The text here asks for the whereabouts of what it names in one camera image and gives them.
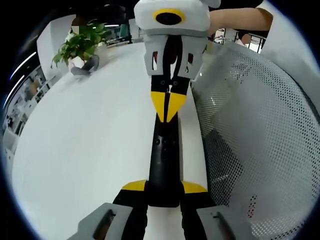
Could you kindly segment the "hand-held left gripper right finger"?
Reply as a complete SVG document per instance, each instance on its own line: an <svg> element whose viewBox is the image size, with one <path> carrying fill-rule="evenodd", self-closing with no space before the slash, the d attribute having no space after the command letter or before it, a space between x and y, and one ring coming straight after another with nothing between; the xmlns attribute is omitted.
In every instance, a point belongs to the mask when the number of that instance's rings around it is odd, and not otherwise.
<svg viewBox="0 0 320 240"><path fill-rule="evenodd" d="M216 205L203 186L181 182L180 209L186 240L251 240L250 224L224 205Z"/></svg>

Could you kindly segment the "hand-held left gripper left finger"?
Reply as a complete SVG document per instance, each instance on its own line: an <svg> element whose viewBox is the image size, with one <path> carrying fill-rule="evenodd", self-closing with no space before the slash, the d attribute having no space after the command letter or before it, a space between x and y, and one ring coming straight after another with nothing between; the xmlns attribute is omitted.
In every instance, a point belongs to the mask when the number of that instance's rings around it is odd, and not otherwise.
<svg viewBox="0 0 320 240"><path fill-rule="evenodd" d="M124 185L112 203L103 203L78 223L70 240L142 240L148 223L147 181Z"/></svg>

